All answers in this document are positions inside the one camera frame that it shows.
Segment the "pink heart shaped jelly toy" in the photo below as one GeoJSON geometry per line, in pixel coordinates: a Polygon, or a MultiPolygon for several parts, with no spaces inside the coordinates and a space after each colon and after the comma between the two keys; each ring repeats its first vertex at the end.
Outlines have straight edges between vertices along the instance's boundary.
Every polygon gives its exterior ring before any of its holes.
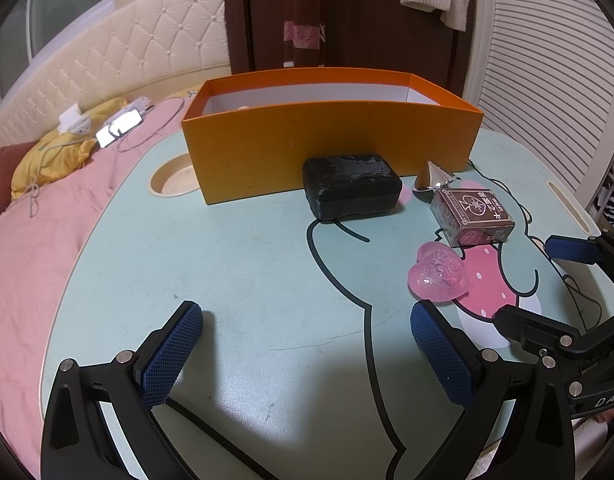
{"type": "Polygon", "coordinates": [[[419,247],[407,284],[415,296],[434,302],[458,299],[472,288],[463,260],[451,247],[439,242],[419,247]]]}

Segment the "brown playing card box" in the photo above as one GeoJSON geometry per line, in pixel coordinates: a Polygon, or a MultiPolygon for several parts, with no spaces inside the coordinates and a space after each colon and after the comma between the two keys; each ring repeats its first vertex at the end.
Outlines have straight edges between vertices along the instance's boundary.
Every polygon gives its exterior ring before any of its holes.
{"type": "Polygon", "coordinates": [[[503,243],[515,222],[487,188],[441,188],[431,211],[451,247],[503,243]]]}

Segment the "black glitter case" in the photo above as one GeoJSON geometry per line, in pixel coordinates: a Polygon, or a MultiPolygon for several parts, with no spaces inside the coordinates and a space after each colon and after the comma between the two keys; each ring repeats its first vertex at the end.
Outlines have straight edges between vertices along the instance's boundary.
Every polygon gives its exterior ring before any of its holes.
{"type": "Polygon", "coordinates": [[[311,212],[322,221],[391,210],[403,188],[398,174],[375,154],[309,158],[301,171],[311,212]]]}

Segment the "white louvered closet door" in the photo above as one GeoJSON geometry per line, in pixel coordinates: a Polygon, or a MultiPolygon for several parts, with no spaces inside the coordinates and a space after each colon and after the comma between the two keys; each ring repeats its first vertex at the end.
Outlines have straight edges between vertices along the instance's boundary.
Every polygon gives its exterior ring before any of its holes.
{"type": "Polygon", "coordinates": [[[614,161],[614,29],[594,0],[472,0],[463,96],[582,206],[614,161]]]}

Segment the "pink bed blanket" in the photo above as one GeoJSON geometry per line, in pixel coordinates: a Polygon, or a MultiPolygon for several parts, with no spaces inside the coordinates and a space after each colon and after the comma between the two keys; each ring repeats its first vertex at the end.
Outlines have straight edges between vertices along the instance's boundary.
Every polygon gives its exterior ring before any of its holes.
{"type": "Polygon", "coordinates": [[[57,310],[80,252],[142,155],[181,128],[190,102],[158,103],[123,140],[94,151],[69,176],[0,215],[0,433],[32,477],[40,475],[40,383],[57,310]]]}

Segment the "yellow pillow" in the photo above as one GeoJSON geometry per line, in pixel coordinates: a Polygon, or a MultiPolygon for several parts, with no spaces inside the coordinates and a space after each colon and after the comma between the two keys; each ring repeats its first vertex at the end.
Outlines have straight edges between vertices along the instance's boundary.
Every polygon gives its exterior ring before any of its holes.
{"type": "Polygon", "coordinates": [[[97,144],[96,133],[115,113],[128,102],[122,96],[91,108],[91,121],[86,134],[60,133],[57,129],[42,136],[23,156],[11,178],[11,198],[18,200],[32,190],[61,180],[82,168],[97,144]]]}

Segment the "dark red pillow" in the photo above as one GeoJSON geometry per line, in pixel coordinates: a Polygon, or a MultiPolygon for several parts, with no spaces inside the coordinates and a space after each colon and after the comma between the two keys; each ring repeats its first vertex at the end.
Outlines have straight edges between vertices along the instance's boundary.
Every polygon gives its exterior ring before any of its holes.
{"type": "Polygon", "coordinates": [[[32,141],[0,148],[0,214],[11,202],[11,181],[14,170],[34,145],[35,142],[32,141]]]}

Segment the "dark brown wooden door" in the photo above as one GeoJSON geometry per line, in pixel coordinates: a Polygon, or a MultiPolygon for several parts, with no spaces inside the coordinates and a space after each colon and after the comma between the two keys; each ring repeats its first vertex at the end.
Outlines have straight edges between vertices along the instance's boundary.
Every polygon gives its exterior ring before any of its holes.
{"type": "MultiPolygon", "coordinates": [[[[323,65],[397,70],[461,94],[473,30],[448,27],[441,11],[400,0],[321,0],[323,65]]],[[[232,73],[283,65],[284,0],[225,0],[232,73]]]]}

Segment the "white charger adapter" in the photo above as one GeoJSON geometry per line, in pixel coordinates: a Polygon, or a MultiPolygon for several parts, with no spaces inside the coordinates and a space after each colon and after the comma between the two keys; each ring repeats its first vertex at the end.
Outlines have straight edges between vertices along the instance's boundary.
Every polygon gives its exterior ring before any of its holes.
{"type": "Polygon", "coordinates": [[[88,113],[82,112],[78,104],[75,103],[59,116],[58,131],[86,136],[92,132],[92,119],[88,113]]]}

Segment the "orange cardboard box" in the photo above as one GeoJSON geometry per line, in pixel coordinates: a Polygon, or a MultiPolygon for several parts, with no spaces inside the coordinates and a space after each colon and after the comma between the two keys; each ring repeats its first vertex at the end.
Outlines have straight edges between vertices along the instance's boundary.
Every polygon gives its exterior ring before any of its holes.
{"type": "Polygon", "coordinates": [[[396,174],[465,168],[481,110],[422,77],[280,68],[205,81],[182,121],[208,205],[301,188],[309,158],[382,156],[396,174]]]}

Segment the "maroon pink striped scarf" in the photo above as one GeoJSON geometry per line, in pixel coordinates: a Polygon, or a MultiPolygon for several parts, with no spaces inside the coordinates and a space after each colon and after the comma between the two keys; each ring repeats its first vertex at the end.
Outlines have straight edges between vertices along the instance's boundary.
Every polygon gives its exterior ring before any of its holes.
{"type": "Polygon", "coordinates": [[[324,66],[322,0],[284,0],[283,66],[324,66]]]}

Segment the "cream tufted headboard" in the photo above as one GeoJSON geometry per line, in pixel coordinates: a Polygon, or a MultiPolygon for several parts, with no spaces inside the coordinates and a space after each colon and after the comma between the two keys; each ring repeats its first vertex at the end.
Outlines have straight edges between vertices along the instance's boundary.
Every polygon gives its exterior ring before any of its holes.
{"type": "Polygon", "coordinates": [[[73,104],[161,99],[230,72],[225,0],[136,0],[87,27],[0,107],[0,148],[39,139],[73,104]]]}

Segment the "window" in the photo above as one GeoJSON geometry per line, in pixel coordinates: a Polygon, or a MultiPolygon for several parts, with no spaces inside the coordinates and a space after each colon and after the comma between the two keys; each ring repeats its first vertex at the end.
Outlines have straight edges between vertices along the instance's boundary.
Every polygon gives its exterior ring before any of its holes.
{"type": "Polygon", "coordinates": [[[114,0],[18,0],[0,25],[0,106],[40,64],[114,9],[114,0]]]}

